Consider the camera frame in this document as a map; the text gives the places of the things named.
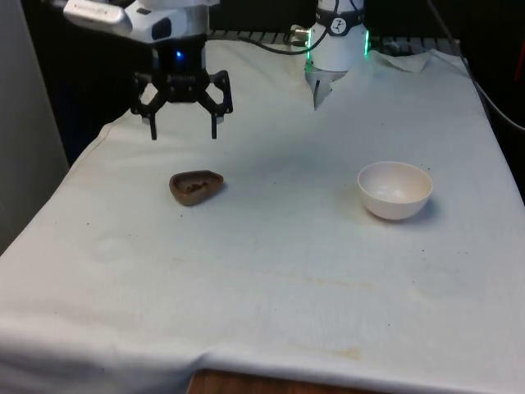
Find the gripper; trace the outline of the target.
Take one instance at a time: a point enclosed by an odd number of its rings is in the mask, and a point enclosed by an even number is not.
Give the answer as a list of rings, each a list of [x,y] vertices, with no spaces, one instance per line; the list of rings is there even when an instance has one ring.
[[[168,103],[197,103],[210,114],[211,136],[217,138],[217,124],[233,112],[231,83],[226,70],[208,75],[205,65],[205,34],[181,39],[167,39],[153,45],[152,75],[136,72],[132,78],[130,111],[140,115],[149,124],[151,138],[158,138],[156,114]],[[157,93],[148,103],[141,97],[148,84]],[[216,103],[207,92],[209,85],[222,92],[222,101]]]

